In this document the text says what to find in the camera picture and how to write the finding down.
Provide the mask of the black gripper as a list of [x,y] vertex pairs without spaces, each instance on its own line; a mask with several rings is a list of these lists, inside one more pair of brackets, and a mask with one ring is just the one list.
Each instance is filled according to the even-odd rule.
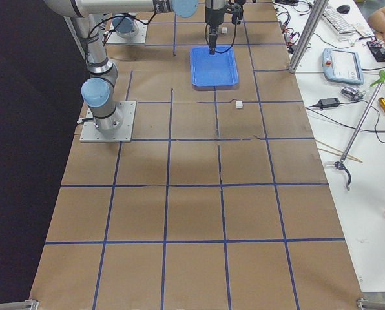
[[210,54],[216,53],[218,27],[223,23],[226,12],[226,0],[205,0],[205,22],[210,28],[207,36]]

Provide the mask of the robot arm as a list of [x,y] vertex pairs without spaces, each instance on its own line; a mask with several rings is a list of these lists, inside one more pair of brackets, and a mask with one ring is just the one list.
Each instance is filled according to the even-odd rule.
[[98,130],[116,130],[123,122],[123,114],[113,101],[118,76],[116,65],[108,58],[95,14],[174,12],[188,18],[195,14],[197,1],[46,1],[55,13],[69,17],[82,46],[90,79],[84,82],[81,93],[94,118]]
[[[236,29],[244,16],[244,5],[246,0],[210,0],[205,1],[205,41],[209,48],[209,54],[224,54],[230,51],[234,46],[236,38]],[[231,15],[231,22],[234,25],[233,40],[225,50],[217,50],[216,44],[218,39],[219,26],[224,22],[224,15]]]

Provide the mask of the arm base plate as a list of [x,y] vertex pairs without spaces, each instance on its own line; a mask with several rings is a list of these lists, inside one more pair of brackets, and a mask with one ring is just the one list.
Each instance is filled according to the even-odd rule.
[[128,32],[115,30],[114,25],[110,26],[107,34],[107,45],[144,45],[147,38],[147,25],[135,22]]
[[82,143],[130,143],[132,140],[135,101],[115,101],[114,113],[105,119],[95,118],[88,108],[86,118],[92,120],[83,123],[80,135]]

